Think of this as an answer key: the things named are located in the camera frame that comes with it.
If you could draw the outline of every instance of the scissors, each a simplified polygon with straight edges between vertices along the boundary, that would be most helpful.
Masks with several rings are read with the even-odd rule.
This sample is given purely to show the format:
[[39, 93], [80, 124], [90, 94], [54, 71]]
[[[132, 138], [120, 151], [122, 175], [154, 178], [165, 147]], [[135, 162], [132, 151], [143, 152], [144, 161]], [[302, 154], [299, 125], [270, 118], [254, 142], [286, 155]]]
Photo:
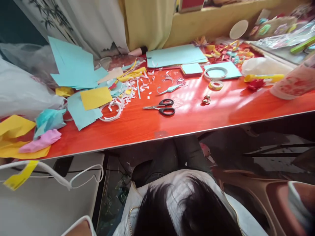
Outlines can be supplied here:
[[175, 109], [172, 107], [167, 107], [167, 106], [171, 106], [174, 104], [174, 101], [172, 99], [163, 99], [162, 101], [160, 101], [160, 103], [156, 106], [152, 106], [152, 107], [143, 107], [143, 109], [156, 109], [159, 111], [159, 113], [161, 113], [162, 115], [165, 116], [170, 116], [173, 115], [175, 113]]

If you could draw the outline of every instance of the white curtain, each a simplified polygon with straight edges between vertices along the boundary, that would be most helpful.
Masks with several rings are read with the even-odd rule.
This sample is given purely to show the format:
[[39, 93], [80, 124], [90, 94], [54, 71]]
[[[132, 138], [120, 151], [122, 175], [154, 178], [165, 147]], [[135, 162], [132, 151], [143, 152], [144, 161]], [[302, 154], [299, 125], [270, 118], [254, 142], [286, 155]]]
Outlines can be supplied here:
[[83, 47], [95, 58], [128, 53], [117, 0], [14, 0], [39, 32]]

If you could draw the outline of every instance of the red table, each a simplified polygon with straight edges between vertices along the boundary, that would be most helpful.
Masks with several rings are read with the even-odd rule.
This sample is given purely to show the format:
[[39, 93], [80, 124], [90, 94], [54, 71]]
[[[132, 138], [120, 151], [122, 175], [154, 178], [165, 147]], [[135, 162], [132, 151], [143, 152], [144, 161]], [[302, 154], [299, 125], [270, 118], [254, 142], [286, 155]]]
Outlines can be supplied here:
[[[74, 121], [67, 122], [59, 130], [61, 139], [51, 146], [48, 156], [42, 159], [95, 152], [315, 110], [315, 92], [295, 100], [281, 100], [266, 87], [257, 92], [249, 91], [242, 78], [224, 80], [224, 87], [220, 91], [210, 90], [204, 78], [186, 79], [185, 87], [158, 95], [158, 86], [161, 86], [159, 91], [164, 91], [172, 85], [170, 80], [162, 81], [166, 72], [155, 72], [155, 80], [150, 79], [150, 88], [141, 93], [141, 99], [136, 93], [136, 98], [126, 106], [120, 119], [108, 123], [97, 120], [81, 131], [78, 131]], [[178, 78], [182, 78], [179, 69], [170, 70], [168, 74], [174, 78], [174, 84]], [[211, 96], [210, 105], [201, 104], [205, 95]], [[157, 105], [164, 98], [174, 100], [176, 113], [173, 116], [165, 117], [158, 110], [142, 109], [143, 106]], [[115, 107], [113, 110], [109, 115], [109, 110], [105, 108], [103, 113], [107, 117], [114, 116]]]

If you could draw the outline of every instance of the person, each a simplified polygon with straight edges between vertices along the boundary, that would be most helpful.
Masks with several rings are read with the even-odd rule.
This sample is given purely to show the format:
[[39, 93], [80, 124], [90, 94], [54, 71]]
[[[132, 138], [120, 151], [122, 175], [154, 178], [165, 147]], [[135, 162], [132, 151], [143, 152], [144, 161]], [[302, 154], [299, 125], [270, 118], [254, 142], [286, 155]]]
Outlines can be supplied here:
[[267, 235], [221, 191], [194, 136], [165, 140], [144, 186], [132, 183], [114, 236]]

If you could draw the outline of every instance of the black hair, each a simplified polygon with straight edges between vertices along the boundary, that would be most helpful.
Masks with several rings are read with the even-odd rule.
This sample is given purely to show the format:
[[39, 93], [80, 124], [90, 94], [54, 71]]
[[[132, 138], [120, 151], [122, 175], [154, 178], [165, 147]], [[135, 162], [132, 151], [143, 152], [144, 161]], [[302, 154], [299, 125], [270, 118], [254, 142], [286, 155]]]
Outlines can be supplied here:
[[138, 211], [134, 236], [177, 235], [166, 204], [169, 186], [170, 184], [148, 187]]
[[185, 208], [181, 218], [183, 234], [242, 236], [238, 224], [213, 190], [196, 177], [190, 181], [194, 190], [181, 201]]

